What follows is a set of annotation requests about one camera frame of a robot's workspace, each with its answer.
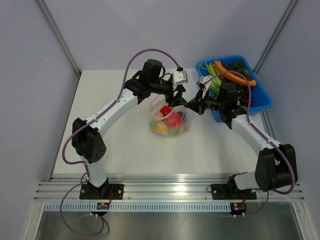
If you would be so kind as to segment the red apple front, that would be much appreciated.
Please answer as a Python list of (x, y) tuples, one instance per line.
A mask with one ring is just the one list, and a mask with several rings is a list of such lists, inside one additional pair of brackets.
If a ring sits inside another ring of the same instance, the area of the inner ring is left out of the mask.
[(172, 108), (169, 107), (168, 105), (165, 105), (160, 109), (159, 112), (162, 114), (163, 117), (166, 117), (171, 113), (171, 111), (172, 111)]

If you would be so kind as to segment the red apple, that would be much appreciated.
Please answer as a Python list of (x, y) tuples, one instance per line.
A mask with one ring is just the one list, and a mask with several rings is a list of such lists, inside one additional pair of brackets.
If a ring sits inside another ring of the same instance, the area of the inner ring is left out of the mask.
[(171, 113), (171, 111), (172, 111), (172, 108), (169, 107), (168, 105), (165, 105), (160, 109), (159, 112), (162, 114), (163, 117), (166, 117)]
[(179, 129), (183, 123), (183, 119), (180, 114), (174, 112), (165, 120), (165, 123), (170, 129)]

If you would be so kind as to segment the clear dotted zip bag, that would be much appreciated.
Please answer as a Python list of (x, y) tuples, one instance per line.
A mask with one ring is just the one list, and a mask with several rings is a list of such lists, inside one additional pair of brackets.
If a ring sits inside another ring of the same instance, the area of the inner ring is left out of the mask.
[(149, 124), (151, 132), (175, 137), (182, 135), (190, 129), (188, 110), (183, 105), (170, 107), (162, 95), (156, 96), (150, 103), (148, 109)]

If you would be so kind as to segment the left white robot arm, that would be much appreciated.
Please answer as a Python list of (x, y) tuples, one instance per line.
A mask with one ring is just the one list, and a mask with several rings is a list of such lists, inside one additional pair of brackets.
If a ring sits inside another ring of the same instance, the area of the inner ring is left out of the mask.
[(71, 145), (84, 161), (87, 180), (81, 186), (80, 199), (111, 199), (113, 190), (122, 190), (120, 184), (109, 184), (102, 157), (107, 152), (103, 137), (126, 112), (140, 104), (151, 94), (163, 95), (171, 107), (185, 105), (182, 94), (188, 77), (182, 67), (178, 67), (164, 79), (165, 68), (155, 59), (147, 60), (143, 68), (127, 80), (113, 101), (95, 115), (82, 120), (77, 118), (72, 124)]

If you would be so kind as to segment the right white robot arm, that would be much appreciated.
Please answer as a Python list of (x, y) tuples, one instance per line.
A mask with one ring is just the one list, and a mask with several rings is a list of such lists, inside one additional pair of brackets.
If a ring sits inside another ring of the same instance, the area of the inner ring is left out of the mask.
[(205, 110), (218, 111), (221, 121), (241, 136), (257, 155), (254, 171), (229, 177), (226, 189), (228, 195), (239, 198), (249, 189), (290, 194), (298, 180), (294, 147), (281, 144), (254, 124), (249, 110), (238, 105), (235, 84), (223, 82), (218, 96), (209, 95), (203, 83), (198, 85), (197, 94), (185, 107), (199, 115)]

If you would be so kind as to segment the yellow lemon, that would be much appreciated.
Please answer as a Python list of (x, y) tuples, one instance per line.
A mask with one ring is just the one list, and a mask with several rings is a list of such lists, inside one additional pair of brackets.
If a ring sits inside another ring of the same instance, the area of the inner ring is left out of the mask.
[(164, 122), (158, 122), (155, 126), (155, 131), (160, 134), (166, 134), (168, 132), (168, 127)]

